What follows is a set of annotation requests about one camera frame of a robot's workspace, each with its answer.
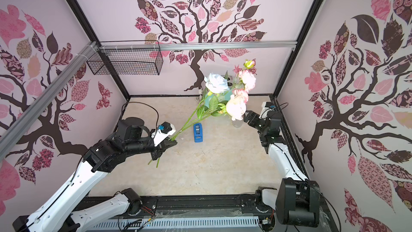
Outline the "mint green toaster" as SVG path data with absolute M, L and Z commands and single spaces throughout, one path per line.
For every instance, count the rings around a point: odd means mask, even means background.
M 216 96 L 220 102 L 229 101 L 230 96 L 232 95 L 232 86 L 233 83 L 226 80 L 223 82 L 213 82 L 212 80 L 208 80 L 204 86 L 205 92 L 202 93 L 203 105 L 209 107 L 209 102 L 213 96 Z

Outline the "glass jar pink lid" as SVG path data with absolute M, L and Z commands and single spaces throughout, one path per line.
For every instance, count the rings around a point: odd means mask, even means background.
M 244 120 L 243 120 L 243 119 L 240 119 L 240 120 L 235 119 L 235 120 L 232 121 L 232 125 L 233 125 L 235 128 L 240 128 L 240 127 L 243 125 L 243 123 L 244 123 Z

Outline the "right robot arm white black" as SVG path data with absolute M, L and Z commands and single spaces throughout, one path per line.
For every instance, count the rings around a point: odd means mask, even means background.
M 244 116 L 244 122 L 258 131 L 261 145 L 282 176 L 279 189 L 261 189 L 262 203 L 274 209 L 281 224 L 315 228 L 320 222 L 319 187 L 293 160 L 281 135 L 281 118 L 275 111 L 264 118 L 253 111 Z

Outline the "artificial flower bouquet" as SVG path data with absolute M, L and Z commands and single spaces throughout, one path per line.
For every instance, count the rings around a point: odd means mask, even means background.
M 256 84 L 256 60 L 246 60 L 242 66 L 235 66 L 234 77 L 228 81 L 228 76 L 210 73 L 204 78 L 206 88 L 201 93 L 199 103 L 172 140 L 209 117 L 228 116 L 232 121 L 242 121 L 247 110 L 249 93 Z

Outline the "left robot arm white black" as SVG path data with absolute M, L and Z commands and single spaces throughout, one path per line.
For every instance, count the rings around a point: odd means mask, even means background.
M 97 142 L 82 156 L 71 177 L 31 215 L 20 216 L 16 232 L 85 232 L 116 215 L 136 215 L 142 206 L 131 188 L 92 207 L 76 211 L 91 189 L 129 157 L 149 153 L 153 161 L 177 144 L 171 140 L 175 126 L 163 122 L 149 130 L 140 118 L 118 121 L 117 130 Z

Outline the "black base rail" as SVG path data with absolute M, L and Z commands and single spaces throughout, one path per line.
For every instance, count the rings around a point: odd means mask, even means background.
M 85 197 L 75 210 L 92 207 L 113 196 Z M 257 217 L 261 225 L 260 232 L 338 231 L 326 199 L 321 195 L 320 222 L 315 228 L 281 224 L 277 220 L 274 209 L 262 203 L 261 190 L 257 190 L 254 194 L 140 196 L 140 198 L 142 206 L 136 215 L 121 214 L 109 219 L 148 218 L 151 221 L 154 218 Z

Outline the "aluminium frame rail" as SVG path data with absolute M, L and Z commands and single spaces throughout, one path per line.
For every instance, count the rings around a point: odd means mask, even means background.
M 44 109 L 58 95 L 61 89 L 68 83 L 70 77 L 75 74 L 81 65 L 90 60 L 91 57 L 99 53 L 101 50 L 120 50 L 131 49 L 148 49 L 150 51 L 167 51 L 167 50 L 198 50 L 198 49 L 237 49 L 237 48 L 296 48 L 297 42 L 293 40 L 275 40 L 275 41 L 254 41 L 254 42 L 237 42 L 237 43 L 197 43 L 197 44 L 141 44 L 141 45 L 104 45 L 99 47 L 94 41 L 89 42 L 84 48 L 74 57 L 63 73 L 49 85 L 45 91 L 32 103 L 22 116 L 2 135 L 1 137 L 1 159 L 4 159 L 6 154 L 13 146 L 17 144 L 19 139 L 33 125 L 33 123 L 42 114 Z

